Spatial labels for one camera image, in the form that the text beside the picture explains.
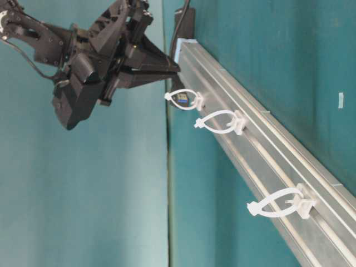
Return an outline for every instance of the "white plastic mount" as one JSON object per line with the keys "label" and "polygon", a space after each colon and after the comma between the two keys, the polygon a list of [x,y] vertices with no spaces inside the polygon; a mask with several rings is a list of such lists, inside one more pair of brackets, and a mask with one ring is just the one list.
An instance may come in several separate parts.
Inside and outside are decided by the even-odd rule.
{"label": "white plastic mount", "polygon": [[[295,194],[292,200],[286,201],[286,203],[291,204],[291,207],[278,212],[267,212],[263,210],[263,208],[271,204],[271,202],[289,194]],[[316,201],[312,198],[306,198],[306,195],[310,197],[306,186],[304,184],[298,184],[296,188],[292,187],[279,190],[259,203],[253,201],[247,204],[247,208],[253,216],[259,214],[269,218],[280,218],[297,212],[302,219],[308,219],[310,217],[310,211],[315,206]]]}
{"label": "white plastic mount", "polygon": [[[192,93],[193,95],[195,95],[195,99],[192,101],[190,107],[182,107],[181,105],[179,105],[177,102],[174,101],[172,96],[177,95],[179,93]],[[194,109],[197,109],[198,111],[201,111],[202,107],[204,105],[204,98],[200,94],[200,92],[195,92],[195,91],[193,91],[191,89],[180,89],[180,90],[176,90],[176,91],[174,91],[172,93],[166,93],[165,94],[165,99],[167,101],[172,101],[172,103],[177,108],[180,108],[181,110],[194,110]]]}
{"label": "white plastic mount", "polygon": [[[233,120],[227,124],[227,127],[229,127],[228,129],[216,130],[216,129],[213,129],[210,126],[205,124],[206,121],[210,120],[213,117],[219,116],[219,115],[232,115]],[[216,111],[204,118],[198,118],[196,120],[196,124],[194,125],[194,127],[195,128],[198,128],[198,127],[206,128],[209,131],[211,131],[215,134],[219,134],[219,135],[229,134],[233,131],[235,131],[235,133],[237,135],[242,135],[247,122],[248,122],[248,119],[239,110],[235,110],[235,112],[232,112],[230,110],[220,110],[220,111]]]}

